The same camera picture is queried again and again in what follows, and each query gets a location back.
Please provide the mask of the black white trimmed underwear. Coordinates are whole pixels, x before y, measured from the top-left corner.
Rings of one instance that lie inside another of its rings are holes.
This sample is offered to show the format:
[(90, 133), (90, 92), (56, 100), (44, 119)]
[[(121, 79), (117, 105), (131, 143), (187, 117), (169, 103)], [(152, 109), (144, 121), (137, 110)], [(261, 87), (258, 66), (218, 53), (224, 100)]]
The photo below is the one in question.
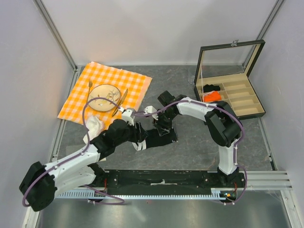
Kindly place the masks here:
[(135, 150), (142, 151), (153, 147), (165, 146), (177, 141), (177, 135), (172, 128), (163, 136), (160, 136), (157, 129), (147, 131), (147, 137), (142, 142), (133, 142)]

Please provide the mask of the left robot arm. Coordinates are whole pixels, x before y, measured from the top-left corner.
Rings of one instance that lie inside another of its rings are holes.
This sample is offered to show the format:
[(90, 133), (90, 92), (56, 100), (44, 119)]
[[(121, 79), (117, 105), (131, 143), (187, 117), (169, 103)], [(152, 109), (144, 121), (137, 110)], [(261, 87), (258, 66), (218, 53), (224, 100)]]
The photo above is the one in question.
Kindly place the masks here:
[(148, 137), (140, 122), (128, 124), (116, 119), (107, 130), (75, 153), (56, 162), (41, 164), (37, 161), (29, 167), (19, 190), (23, 194), (22, 205), (40, 211), (47, 207), (59, 193), (59, 179), (109, 156), (125, 142), (141, 143)]

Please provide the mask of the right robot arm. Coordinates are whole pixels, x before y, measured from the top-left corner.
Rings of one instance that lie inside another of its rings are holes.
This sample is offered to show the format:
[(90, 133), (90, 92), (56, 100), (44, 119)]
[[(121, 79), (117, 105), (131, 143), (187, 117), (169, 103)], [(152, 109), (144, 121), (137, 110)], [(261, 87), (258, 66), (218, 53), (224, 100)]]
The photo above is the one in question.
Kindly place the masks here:
[(160, 136), (172, 129), (172, 121), (178, 115), (187, 115), (202, 120), (208, 127), (213, 141), (218, 145), (219, 165), (218, 183), (223, 187), (235, 181), (237, 170), (236, 152), (238, 141), (242, 138), (243, 125), (227, 102), (204, 103), (184, 95), (174, 97), (168, 91), (158, 96), (163, 105), (154, 117), (153, 125)]

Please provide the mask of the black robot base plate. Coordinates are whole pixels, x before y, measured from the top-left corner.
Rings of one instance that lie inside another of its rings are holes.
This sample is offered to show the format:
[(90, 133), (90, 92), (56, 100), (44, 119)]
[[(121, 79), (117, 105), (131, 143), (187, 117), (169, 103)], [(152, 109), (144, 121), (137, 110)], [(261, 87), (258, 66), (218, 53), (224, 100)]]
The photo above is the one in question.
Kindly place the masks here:
[(245, 180), (239, 169), (228, 176), (219, 170), (105, 170), (89, 186), (105, 188), (111, 195), (188, 195), (210, 194), (212, 188), (243, 188)]

